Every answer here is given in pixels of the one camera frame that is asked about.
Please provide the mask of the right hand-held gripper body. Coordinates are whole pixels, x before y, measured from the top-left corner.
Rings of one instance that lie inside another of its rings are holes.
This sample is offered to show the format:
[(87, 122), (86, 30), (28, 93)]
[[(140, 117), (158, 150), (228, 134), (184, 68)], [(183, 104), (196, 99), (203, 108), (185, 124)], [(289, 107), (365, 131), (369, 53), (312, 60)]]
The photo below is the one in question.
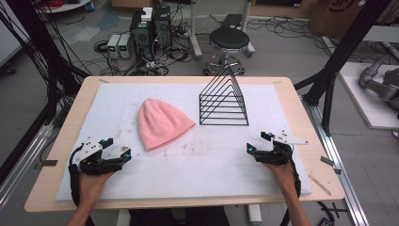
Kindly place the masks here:
[(307, 140), (297, 137), (285, 130), (274, 135), (275, 137), (270, 141), (272, 143), (271, 151), (263, 151), (256, 148), (258, 152), (253, 155), (253, 157), (257, 162), (275, 166), (284, 165), (293, 159), (293, 151), (296, 144), (308, 144)]

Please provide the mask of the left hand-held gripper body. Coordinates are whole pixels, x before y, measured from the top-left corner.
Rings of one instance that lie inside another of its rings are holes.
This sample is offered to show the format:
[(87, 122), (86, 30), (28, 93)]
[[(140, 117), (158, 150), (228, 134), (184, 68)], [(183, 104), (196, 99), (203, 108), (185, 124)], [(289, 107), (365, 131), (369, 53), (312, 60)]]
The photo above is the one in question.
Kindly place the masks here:
[(82, 148), (76, 153), (76, 162), (81, 171), (88, 175), (107, 174), (122, 170), (123, 163), (119, 157), (103, 159), (103, 148), (100, 141), (88, 137)]

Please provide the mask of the pink knit beanie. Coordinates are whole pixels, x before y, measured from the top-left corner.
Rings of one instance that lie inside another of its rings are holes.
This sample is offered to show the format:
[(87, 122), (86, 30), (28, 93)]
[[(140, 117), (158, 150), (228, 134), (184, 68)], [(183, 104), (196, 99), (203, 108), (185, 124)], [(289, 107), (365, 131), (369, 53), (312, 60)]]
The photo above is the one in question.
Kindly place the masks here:
[(157, 99), (143, 102), (138, 110), (137, 124), (147, 151), (167, 146), (196, 125), (180, 109)]

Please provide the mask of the black wire triangular rack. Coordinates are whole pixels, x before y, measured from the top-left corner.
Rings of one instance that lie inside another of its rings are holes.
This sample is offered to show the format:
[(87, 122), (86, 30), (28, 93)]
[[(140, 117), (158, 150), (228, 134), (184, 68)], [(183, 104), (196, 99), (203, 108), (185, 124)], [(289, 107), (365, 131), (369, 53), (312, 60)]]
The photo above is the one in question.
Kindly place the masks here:
[(199, 124), (249, 126), (245, 97), (230, 66), (224, 66), (200, 92)]

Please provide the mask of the person's left hand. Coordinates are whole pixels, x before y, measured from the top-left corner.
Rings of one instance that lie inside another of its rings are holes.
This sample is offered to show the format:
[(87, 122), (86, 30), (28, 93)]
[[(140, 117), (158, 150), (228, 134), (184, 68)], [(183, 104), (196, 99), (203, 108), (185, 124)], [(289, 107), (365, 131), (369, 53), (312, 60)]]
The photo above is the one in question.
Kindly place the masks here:
[(106, 181), (113, 172), (101, 175), (87, 175), (81, 173), (79, 177), (80, 204), (94, 206), (104, 190)]

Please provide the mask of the person's right hand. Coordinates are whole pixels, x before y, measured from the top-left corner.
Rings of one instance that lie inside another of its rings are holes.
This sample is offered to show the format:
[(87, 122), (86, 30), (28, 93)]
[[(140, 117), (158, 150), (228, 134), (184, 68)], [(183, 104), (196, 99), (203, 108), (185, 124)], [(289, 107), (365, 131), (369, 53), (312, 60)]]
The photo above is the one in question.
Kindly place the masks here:
[(280, 191), (284, 196), (296, 196), (295, 176), (290, 163), (280, 166), (275, 166), (272, 164), (264, 165), (271, 170), (275, 180), (279, 185)]

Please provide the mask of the thin wooden stick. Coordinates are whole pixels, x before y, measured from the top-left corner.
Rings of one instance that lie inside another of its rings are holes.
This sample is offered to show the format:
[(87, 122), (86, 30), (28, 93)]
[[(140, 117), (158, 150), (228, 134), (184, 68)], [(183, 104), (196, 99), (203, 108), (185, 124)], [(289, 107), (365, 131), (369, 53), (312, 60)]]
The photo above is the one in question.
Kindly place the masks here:
[(309, 174), (309, 178), (313, 180), (313, 182), (318, 185), (328, 196), (331, 196), (332, 193), (316, 178), (314, 178), (312, 175)]

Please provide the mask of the white table mat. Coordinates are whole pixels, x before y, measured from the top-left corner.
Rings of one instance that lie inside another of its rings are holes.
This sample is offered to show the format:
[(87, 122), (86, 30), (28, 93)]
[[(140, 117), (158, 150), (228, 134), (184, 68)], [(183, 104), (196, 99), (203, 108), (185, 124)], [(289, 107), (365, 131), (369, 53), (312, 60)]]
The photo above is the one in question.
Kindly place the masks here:
[(104, 158), (132, 158), (107, 182), (102, 200), (274, 196), (271, 172), (247, 154), (247, 146), (269, 150), (262, 132), (290, 129), (271, 85), (244, 85), (246, 125), (197, 124), (187, 134), (154, 151), (145, 150), (137, 130), (137, 112), (148, 99), (165, 101), (191, 120), (200, 119), (201, 84), (102, 84), (76, 142), (113, 138)]

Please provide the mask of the white table leg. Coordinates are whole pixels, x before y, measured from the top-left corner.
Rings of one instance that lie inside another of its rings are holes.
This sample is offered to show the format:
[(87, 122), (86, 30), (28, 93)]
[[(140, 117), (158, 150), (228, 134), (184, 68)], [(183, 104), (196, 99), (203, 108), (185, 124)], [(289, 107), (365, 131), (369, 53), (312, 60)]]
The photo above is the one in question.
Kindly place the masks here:
[(262, 214), (259, 204), (249, 204), (247, 206), (248, 221), (253, 226), (259, 226), (262, 223)]
[(119, 210), (117, 226), (130, 226), (131, 216), (128, 210)]

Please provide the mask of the black floor clamp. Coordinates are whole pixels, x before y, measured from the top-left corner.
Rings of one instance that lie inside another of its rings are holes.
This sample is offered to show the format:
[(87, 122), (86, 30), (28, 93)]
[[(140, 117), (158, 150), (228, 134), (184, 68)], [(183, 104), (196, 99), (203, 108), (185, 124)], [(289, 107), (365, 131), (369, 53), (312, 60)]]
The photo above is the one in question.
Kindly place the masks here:
[(326, 214), (319, 221), (317, 226), (335, 226), (337, 218), (340, 218), (340, 213), (346, 212), (346, 209), (338, 208), (335, 203), (331, 207), (327, 207), (323, 202), (318, 202), (320, 209)]

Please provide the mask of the person's dark clothing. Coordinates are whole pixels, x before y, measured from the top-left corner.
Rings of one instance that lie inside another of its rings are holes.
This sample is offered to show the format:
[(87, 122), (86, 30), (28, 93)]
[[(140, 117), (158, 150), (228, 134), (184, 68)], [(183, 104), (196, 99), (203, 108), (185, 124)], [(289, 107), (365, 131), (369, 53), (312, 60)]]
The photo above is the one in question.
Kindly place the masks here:
[(223, 206), (133, 209), (129, 214), (130, 226), (230, 226)]

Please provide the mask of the grey bench power supply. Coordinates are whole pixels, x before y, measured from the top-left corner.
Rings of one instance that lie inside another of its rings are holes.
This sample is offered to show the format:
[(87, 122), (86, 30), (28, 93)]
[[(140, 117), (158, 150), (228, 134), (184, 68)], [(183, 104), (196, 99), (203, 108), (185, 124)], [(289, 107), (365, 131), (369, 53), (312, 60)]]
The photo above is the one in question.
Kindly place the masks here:
[(120, 58), (120, 35), (113, 34), (107, 43), (108, 54), (111, 58)]
[(131, 36), (128, 34), (122, 34), (119, 40), (119, 49), (121, 58), (129, 58), (133, 51), (133, 44)]

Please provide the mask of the white platform board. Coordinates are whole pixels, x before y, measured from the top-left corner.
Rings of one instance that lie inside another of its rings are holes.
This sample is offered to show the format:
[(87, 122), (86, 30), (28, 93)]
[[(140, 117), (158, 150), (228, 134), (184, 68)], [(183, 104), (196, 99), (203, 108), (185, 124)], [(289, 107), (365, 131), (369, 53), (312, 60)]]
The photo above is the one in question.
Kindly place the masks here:
[(379, 99), (376, 93), (359, 85), (360, 74), (367, 67), (368, 63), (345, 63), (340, 71), (345, 88), (369, 128), (399, 130), (399, 112)]

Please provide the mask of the black round stool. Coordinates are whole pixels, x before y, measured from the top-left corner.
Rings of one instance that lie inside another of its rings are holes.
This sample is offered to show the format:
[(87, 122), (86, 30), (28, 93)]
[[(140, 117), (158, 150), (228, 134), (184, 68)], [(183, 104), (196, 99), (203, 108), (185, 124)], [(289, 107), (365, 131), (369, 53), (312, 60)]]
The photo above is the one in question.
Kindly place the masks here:
[(240, 29), (231, 27), (220, 27), (211, 32), (210, 45), (221, 52), (221, 55), (212, 56), (204, 65), (205, 75), (218, 74), (228, 67), (234, 75), (244, 74), (246, 70), (240, 60), (233, 56), (247, 50), (249, 36)]

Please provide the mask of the black computer tower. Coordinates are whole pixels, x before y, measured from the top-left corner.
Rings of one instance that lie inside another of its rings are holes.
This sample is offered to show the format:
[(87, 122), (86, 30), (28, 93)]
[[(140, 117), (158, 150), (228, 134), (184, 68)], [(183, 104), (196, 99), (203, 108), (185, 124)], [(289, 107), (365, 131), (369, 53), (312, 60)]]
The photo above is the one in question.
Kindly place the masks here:
[(133, 38), (135, 45), (136, 54), (140, 57), (144, 57), (149, 61), (153, 61), (152, 55), (152, 42), (153, 42), (153, 29), (151, 21), (144, 21), (142, 16), (144, 15), (143, 10), (138, 10), (134, 13), (131, 25), (130, 33)]
[(159, 6), (154, 9), (152, 15), (159, 49), (166, 49), (172, 45), (170, 13), (170, 6)]

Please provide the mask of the black flat laptop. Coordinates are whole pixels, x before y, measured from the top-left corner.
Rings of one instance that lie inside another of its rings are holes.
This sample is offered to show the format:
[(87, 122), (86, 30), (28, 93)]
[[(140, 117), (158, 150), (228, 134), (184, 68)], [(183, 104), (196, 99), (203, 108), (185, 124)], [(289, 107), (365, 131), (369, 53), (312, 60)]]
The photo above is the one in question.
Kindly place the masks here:
[(222, 27), (237, 28), (242, 21), (242, 14), (228, 14), (224, 21), (222, 22)]

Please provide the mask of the cardboard box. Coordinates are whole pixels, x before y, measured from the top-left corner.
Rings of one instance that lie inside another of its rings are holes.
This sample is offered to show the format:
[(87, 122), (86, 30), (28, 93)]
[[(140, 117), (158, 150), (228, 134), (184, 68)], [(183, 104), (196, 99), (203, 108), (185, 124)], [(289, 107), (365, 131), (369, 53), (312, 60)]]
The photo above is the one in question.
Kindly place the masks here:
[(361, 0), (319, 0), (311, 12), (308, 29), (313, 35), (342, 38), (363, 6)]

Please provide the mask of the white round table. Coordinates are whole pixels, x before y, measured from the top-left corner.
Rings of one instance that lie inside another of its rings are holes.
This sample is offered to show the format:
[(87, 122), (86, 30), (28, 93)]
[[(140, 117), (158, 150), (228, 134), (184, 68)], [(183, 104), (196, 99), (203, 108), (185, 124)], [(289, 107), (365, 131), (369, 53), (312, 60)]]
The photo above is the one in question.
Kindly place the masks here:
[(92, 0), (78, 0), (77, 3), (69, 3), (68, 0), (39, 0), (34, 6), (39, 13), (59, 13), (83, 7)]

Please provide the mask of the aluminium rail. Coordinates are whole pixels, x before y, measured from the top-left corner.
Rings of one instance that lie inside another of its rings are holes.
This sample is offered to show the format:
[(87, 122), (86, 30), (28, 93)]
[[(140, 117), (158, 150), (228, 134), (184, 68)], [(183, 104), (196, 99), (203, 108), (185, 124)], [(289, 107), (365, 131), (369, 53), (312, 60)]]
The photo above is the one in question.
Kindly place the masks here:
[(322, 112), (320, 111), (318, 106), (310, 105), (305, 101), (302, 101), (302, 104), (308, 112), (311, 122), (313, 123), (313, 127), (315, 128), (316, 134), (321, 140), (328, 159), (331, 162), (331, 166), (334, 169), (335, 174), (338, 176), (339, 181), (343, 187), (344, 203), (348, 210), (349, 216), (352, 219), (352, 222), (355, 226), (369, 226), (368, 219), (365, 216), (363, 208), (361, 207), (356, 191), (352, 186), (352, 183), (350, 182), (349, 176), (345, 170), (343, 161), (340, 157), (334, 140), (331, 136), (327, 134), (325, 129), (322, 127)]
[(3, 184), (0, 185), (0, 211), (7, 205), (9, 198), (27, 174), (29, 168), (39, 156), (40, 151), (53, 133), (52, 124), (43, 125), (39, 131), (28, 140), (27, 146), (23, 148), (23, 154), (11, 169)]

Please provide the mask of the black frame post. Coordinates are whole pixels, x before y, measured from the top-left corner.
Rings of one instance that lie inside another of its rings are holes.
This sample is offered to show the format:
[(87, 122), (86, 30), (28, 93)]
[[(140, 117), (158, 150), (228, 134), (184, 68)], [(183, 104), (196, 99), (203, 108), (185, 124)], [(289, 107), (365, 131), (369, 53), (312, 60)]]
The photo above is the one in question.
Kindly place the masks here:
[(5, 0), (21, 24), (28, 44), (15, 30), (10, 19), (0, 12), (0, 20), (17, 39), (33, 61), (47, 86), (45, 118), (50, 122), (56, 116), (56, 107), (62, 99), (69, 101), (81, 88), (89, 73), (75, 67), (69, 54), (65, 58), (53, 41), (42, 18), (51, 7), (46, 0)]
[(320, 98), (325, 96), (321, 125), (329, 137), (331, 136), (330, 116), (335, 80), (345, 62), (363, 41), (390, 1), (366, 0), (362, 10), (343, 35), (325, 66), (318, 73), (295, 84), (295, 90), (311, 85), (310, 90), (302, 96), (304, 101), (310, 105), (318, 105)]

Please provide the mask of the white wall panel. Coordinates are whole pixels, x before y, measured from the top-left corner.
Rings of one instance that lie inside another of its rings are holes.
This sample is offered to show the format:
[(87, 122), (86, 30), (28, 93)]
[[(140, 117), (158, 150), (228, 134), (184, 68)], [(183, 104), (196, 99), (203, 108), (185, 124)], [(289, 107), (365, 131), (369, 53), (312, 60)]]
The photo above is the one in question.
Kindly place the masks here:
[[(24, 34), (24, 28), (6, 0), (0, 0), (0, 16), (1, 15), (4, 15), (6, 21), (11, 22), (12, 28), (15, 32), (23, 38), (24, 41), (27, 41), (27, 37)], [(21, 48), (21, 44), (0, 20), (0, 67), (4, 66), (18, 51), (21, 50)]]

